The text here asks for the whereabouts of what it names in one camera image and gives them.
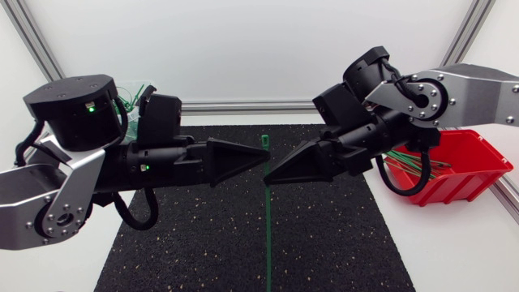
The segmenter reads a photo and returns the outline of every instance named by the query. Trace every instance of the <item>red storage bin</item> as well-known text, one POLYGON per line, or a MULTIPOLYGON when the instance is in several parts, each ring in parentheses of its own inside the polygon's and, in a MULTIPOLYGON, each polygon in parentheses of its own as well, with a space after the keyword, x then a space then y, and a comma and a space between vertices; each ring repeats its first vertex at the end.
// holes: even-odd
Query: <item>red storage bin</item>
MULTIPOLYGON (((419 156, 408 152, 404 146, 395 149, 398 152, 419 156)), ((472 130, 441 131, 440 146, 430 152, 432 160, 447 162, 452 167, 443 168, 436 178, 429 181, 425 188, 409 197, 413 204, 425 206, 429 203, 454 200, 469 202, 486 190, 513 166, 478 133, 472 130)), ((390 157, 387 161, 401 166, 390 157)), ((419 177, 388 165, 401 189, 413 187, 419 177)))

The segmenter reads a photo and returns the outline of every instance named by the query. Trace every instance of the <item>black cable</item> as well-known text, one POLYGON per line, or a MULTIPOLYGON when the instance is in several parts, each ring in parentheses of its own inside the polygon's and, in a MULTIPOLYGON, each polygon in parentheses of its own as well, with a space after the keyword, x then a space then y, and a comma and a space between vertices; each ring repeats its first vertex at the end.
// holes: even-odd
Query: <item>black cable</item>
POLYGON ((23 142, 20 142, 18 145, 16 145, 16 161, 15 165, 18 167, 20 166, 26 166, 25 162, 25 150, 27 150, 38 137, 41 135, 41 132, 43 131, 43 126, 45 125, 45 122, 40 122, 36 120, 36 124, 34 125, 34 128, 32 129, 31 133, 25 138, 23 142))
POLYGON ((408 76, 402 76, 397 68, 391 66, 388 60, 382 58, 382 64, 388 71, 391 71, 391 81, 395 84, 398 91, 407 99, 411 100, 415 105, 421 107, 423 105, 423 100, 416 94, 413 89, 407 84, 406 80, 409 78, 408 76))
POLYGON ((124 104, 121 101, 121 98, 115 97, 114 101, 115 101, 115 105, 119 109, 119 113, 121 114, 122 134, 121 134, 121 136, 117 140, 115 140, 112 144, 110 144, 109 147, 110 146, 119 145, 124 140, 124 137, 126 137, 127 131, 128 131, 128 115, 127 115, 127 110, 125 109, 124 104))
POLYGON ((131 215, 130 210, 128 210, 127 205, 124 203, 119 193, 112 193, 115 208, 117 209, 119 215, 121 215, 121 218, 131 228, 141 231, 152 228, 157 223, 157 220, 159 218, 159 204, 157 203, 157 198, 155 197, 155 191, 153 191, 151 187, 145 187, 144 194, 146 195, 146 201, 148 202, 150 214, 149 218, 146 221, 141 222, 137 221, 137 219, 135 219, 131 215))
POLYGON ((375 157, 376 164, 379 166, 379 172, 380 176, 382 177, 382 180, 386 184, 386 186, 393 192, 397 193, 398 195, 403 196, 412 196, 418 194, 423 188, 427 185, 427 182, 429 181, 429 177, 431 176, 431 160, 429 159, 429 151, 422 151, 422 174, 420 175, 420 179, 418 180, 418 183, 411 187, 408 190, 401 190, 397 187, 395 187, 391 181, 389 180, 388 173, 386 172, 386 169, 384 168, 384 160, 382 159, 382 155, 379 155, 375 157))

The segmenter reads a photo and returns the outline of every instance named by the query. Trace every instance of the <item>speckled black mat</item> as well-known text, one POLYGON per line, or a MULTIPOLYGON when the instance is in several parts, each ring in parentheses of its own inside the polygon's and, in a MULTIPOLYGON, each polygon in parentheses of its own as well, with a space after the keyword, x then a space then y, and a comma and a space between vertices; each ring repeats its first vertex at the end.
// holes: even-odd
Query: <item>speckled black mat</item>
MULTIPOLYGON (((275 165, 321 127, 184 127, 182 134, 259 148, 268 134, 275 165)), ((96 291, 265 291, 263 171, 213 189, 157 189, 160 221, 148 231, 121 225, 96 291)), ((143 193, 131 211, 148 215, 143 193)), ((273 186, 272 291, 354 290, 414 291, 364 177, 273 186)))

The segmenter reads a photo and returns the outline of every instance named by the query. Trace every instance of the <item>green wire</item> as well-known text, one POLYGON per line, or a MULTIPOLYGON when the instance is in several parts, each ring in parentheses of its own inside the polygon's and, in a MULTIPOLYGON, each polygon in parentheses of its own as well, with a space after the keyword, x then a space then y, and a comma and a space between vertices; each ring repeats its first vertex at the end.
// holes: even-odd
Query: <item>green wire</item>
POLYGON ((137 92, 137 94, 135 94, 135 98, 131 100, 131 105, 132 106, 135 106, 135 103, 139 100, 139 94, 143 90, 143 88, 144 88, 144 84, 142 84, 140 86, 139 91, 137 92))
MULTIPOLYGON (((261 144, 263 149, 268 151, 270 141, 268 135, 261 136, 261 144)), ((265 162, 265 175, 270 173, 270 165, 265 162)), ((267 292, 272 289, 272 231, 271 231, 271 215, 270 215, 270 186, 265 187, 265 206, 267 209, 267 292)))

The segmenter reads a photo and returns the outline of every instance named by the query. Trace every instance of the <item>silver metal bracket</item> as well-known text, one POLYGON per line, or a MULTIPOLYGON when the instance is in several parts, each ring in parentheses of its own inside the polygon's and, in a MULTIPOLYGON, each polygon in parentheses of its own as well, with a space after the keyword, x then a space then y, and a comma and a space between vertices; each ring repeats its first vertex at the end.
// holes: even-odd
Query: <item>silver metal bracket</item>
POLYGON ((41 142, 69 169, 35 164, 0 173, 0 249, 60 243, 87 216, 105 150, 69 152, 53 135, 41 142))
POLYGON ((414 93, 428 99, 427 106, 423 108, 416 106, 410 99, 402 96, 395 84, 387 82, 379 84, 366 97, 366 100, 398 110, 414 118, 428 119, 438 114, 438 110, 444 102, 441 90, 436 85, 428 82, 409 82, 407 85, 414 93))
POLYGON ((410 121, 418 127, 466 127, 498 123, 519 127, 519 78, 495 69, 467 64, 456 64, 440 69, 423 71, 414 75, 417 82, 408 83, 411 88, 428 80, 434 80, 444 88, 446 98, 439 90, 433 97, 430 93, 427 109, 409 111, 410 101, 403 97, 393 84, 382 83, 366 99, 376 104, 413 117, 410 121), (436 103, 435 98, 442 97, 436 103), (444 112, 431 119, 434 105, 444 112))
POLYGON ((84 223, 105 159, 105 150, 99 148, 84 152, 67 151, 59 146, 54 135, 41 142, 43 145, 52 144, 53 147, 50 149, 58 157, 65 154, 70 158, 65 165, 71 168, 71 172, 39 222, 49 240, 57 243, 76 235, 84 223))

